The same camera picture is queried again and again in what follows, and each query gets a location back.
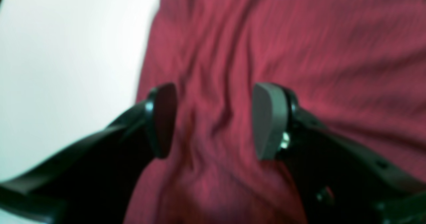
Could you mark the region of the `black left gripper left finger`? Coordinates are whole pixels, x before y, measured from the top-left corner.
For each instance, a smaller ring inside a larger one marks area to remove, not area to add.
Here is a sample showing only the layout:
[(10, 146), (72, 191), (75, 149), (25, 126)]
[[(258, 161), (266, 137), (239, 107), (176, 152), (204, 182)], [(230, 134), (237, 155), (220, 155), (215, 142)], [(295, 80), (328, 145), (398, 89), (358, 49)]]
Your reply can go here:
[(2, 181), (1, 223), (122, 224), (140, 174), (169, 155), (176, 114), (176, 86), (157, 86), (108, 127)]

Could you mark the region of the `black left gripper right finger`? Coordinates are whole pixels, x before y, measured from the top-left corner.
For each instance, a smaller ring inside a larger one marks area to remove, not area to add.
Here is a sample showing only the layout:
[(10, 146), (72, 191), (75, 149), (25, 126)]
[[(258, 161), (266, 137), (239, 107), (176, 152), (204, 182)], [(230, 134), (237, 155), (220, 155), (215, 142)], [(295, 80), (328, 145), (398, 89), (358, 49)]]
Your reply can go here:
[(292, 90), (254, 85), (252, 133), (259, 160), (286, 165), (309, 224), (425, 223), (425, 183), (329, 130)]

